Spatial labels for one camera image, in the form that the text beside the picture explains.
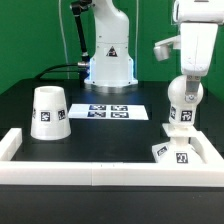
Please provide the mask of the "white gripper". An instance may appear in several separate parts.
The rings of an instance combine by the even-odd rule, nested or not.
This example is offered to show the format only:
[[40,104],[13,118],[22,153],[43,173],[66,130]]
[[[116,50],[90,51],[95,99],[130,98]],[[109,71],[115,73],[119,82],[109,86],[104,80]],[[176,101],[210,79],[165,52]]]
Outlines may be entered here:
[[210,67],[218,25],[213,23],[182,23],[181,71],[186,76],[185,100],[195,102],[201,78]]

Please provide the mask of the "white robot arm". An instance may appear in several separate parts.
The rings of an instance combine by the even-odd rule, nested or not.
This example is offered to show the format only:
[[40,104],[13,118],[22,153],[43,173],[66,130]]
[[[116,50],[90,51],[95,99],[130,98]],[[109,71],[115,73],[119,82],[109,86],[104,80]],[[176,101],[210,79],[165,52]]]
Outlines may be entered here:
[[[122,88],[137,83],[133,60],[129,57],[129,19],[112,0],[76,0],[70,5],[80,39],[82,59],[90,65],[87,85],[99,88]],[[96,50],[89,56],[80,15],[94,13]],[[169,58],[171,48],[181,52],[181,72],[185,77],[183,99],[199,99],[200,79],[208,73],[218,27],[224,25],[224,0],[174,0],[173,22],[179,34],[154,45],[156,58]]]

